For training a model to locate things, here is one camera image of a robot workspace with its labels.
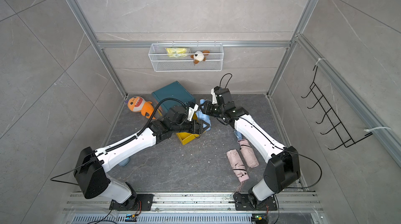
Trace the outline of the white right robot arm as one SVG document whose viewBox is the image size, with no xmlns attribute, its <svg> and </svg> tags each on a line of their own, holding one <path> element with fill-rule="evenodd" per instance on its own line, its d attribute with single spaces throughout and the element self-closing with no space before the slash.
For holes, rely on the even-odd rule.
<svg viewBox="0 0 401 224">
<path fill-rule="evenodd" d="M 201 111 L 241 133 L 266 162 L 263 179 L 248 193 L 253 208 L 300 178 L 299 154 L 294 147 L 285 147 L 264 131 L 246 109 L 235 105 L 229 89 L 216 86 L 211 90 L 211 95 L 211 101 L 201 103 Z"/>
</svg>

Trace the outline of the teal and yellow drawer box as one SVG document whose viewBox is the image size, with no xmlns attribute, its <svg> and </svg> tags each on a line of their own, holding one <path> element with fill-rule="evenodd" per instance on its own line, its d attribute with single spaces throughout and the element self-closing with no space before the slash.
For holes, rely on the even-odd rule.
<svg viewBox="0 0 401 224">
<path fill-rule="evenodd" d="M 153 98 L 160 103 L 164 99 L 169 99 L 164 101 L 157 109 L 161 115 L 165 115 L 170 108 L 174 106 L 188 108 L 189 102 L 196 103 L 194 96 L 189 93 L 178 81 L 174 81 L 154 92 L 151 93 Z M 198 121 L 196 114 L 193 115 L 193 121 Z"/>
</svg>

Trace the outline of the blue umbrella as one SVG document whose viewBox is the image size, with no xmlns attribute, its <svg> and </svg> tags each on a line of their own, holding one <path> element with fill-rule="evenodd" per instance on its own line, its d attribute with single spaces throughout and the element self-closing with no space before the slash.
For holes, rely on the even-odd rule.
<svg viewBox="0 0 401 224">
<path fill-rule="evenodd" d="M 206 100 L 205 100 L 205 99 L 200 99 L 200 101 L 199 101 L 199 106 L 200 106 L 200 104 L 201 104 L 202 102 L 204 102 L 204 101 L 206 101 Z M 198 118 L 199 120 L 203 120 L 203 121 L 205 121 L 205 122 L 207 122 L 207 123 L 209 123 L 209 124 L 211 125 L 211 120 L 210 120 L 209 115 L 204 115 L 204 114 L 201 112 L 200 108 L 199 108 L 198 111 L 196 112 L 196 116 L 197 116 L 197 118 Z"/>
<path fill-rule="evenodd" d="M 242 134 L 235 131 L 235 136 L 237 137 L 237 140 L 242 140 Z"/>
</svg>

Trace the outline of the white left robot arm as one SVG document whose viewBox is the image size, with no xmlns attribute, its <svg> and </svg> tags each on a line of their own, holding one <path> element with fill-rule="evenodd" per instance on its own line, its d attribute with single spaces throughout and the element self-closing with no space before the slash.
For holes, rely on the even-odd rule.
<svg viewBox="0 0 401 224">
<path fill-rule="evenodd" d="M 127 138 L 96 150 L 91 147 L 83 149 L 74 177 L 84 198 L 106 197 L 112 201 L 111 209 L 131 210 L 138 206 L 137 193 L 132 186 L 112 178 L 108 172 L 143 149 L 169 139 L 174 133 L 203 134 L 210 124 L 193 119 L 197 108 L 197 105 L 188 109 L 175 106 L 157 120 L 150 118 L 140 131 Z"/>
</svg>

